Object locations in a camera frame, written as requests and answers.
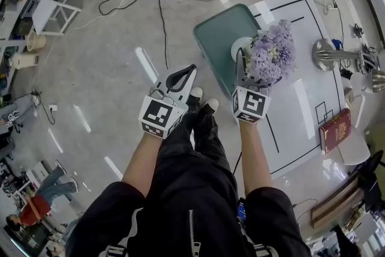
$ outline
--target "bucket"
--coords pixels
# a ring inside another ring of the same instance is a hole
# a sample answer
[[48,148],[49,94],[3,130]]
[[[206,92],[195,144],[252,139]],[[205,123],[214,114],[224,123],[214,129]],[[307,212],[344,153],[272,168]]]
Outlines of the bucket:
[[47,42],[47,38],[43,34],[36,34],[35,31],[31,31],[26,38],[26,48],[31,51],[33,49],[42,48]]

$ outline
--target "book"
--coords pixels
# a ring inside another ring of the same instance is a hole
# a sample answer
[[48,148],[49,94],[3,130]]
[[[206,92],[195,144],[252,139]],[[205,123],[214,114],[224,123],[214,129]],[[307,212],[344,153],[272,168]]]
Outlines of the book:
[[351,133],[349,108],[344,108],[338,115],[319,128],[323,154],[329,153]]

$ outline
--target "table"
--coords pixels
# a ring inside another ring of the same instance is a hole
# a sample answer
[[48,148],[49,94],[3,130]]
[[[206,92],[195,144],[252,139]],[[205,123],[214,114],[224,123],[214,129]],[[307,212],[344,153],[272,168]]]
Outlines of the table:
[[266,0],[249,6],[259,26],[267,30],[280,19],[292,22],[297,67],[287,80],[274,85],[267,116],[257,123],[273,178],[321,154],[319,127],[344,104],[338,68],[323,72],[312,61],[312,48],[329,39],[313,0]]

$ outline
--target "flower bouquet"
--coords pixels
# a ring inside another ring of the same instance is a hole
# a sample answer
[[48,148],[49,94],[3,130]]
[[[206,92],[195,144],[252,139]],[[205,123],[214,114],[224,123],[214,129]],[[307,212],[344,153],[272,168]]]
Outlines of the flower bouquet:
[[280,20],[268,31],[259,31],[246,56],[246,73],[270,88],[295,68],[295,47],[290,22]]

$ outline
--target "white sneaker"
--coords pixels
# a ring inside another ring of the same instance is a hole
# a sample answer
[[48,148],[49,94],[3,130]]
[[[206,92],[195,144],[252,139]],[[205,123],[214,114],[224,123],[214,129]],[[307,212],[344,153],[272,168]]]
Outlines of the white sneaker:
[[60,164],[60,162],[59,162],[58,160],[55,161],[55,165],[56,165],[57,167],[59,167],[59,168],[63,171],[63,173],[64,173],[65,175],[67,174],[66,170],[63,168],[63,166]]
[[79,191],[79,187],[78,187],[77,181],[73,177],[70,178],[70,181],[74,184],[74,186],[76,188],[76,193],[77,193]]
[[199,99],[199,102],[200,102],[200,100],[203,97],[203,89],[201,87],[194,87],[191,89],[190,95]]
[[217,99],[209,99],[205,105],[208,105],[209,108],[212,109],[212,114],[214,115],[215,112],[218,110],[219,107],[219,101]]

